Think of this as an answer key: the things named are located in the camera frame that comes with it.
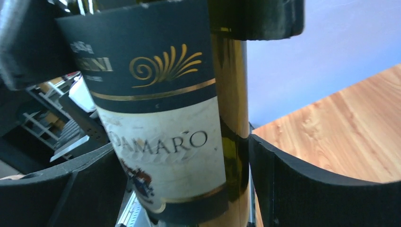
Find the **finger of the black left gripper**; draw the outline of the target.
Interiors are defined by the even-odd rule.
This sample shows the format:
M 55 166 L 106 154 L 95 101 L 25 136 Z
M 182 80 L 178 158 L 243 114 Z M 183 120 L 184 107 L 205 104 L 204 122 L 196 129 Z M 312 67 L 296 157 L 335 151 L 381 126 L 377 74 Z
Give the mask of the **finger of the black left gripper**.
M 0 78 L 10 90 L 77 71 L 56 20 L 66 15 L 55 0 L 0 2 Z
M 302 34 L 304 0 L 210 0 L 212 34 L 234 40 L 282 40 Z

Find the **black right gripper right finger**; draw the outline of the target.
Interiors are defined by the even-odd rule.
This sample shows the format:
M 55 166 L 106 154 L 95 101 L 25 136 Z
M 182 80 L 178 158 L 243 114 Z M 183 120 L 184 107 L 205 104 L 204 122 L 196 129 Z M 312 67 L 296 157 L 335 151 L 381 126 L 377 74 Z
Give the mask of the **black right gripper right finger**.
M 398 227 L 401 183 L 336 174 L 249 137 L 253 183 L 266 227 Z

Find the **dark bottle white label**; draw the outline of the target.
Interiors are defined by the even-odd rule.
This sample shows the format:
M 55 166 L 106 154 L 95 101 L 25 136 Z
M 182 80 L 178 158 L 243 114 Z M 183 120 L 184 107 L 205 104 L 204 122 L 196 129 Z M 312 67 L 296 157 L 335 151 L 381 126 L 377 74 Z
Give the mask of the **dark bottle white label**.
M 114 151 L 154 227 L 249 219 L 246 43 L 238 1 L 57 0 Z

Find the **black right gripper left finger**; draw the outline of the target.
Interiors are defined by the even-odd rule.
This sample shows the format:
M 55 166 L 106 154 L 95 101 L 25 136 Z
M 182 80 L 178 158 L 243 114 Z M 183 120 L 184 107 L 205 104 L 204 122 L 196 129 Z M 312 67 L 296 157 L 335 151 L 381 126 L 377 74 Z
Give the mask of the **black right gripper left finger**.
M 111 144 L 0 182 L 3 227 L 113 227 L 127 177 Z

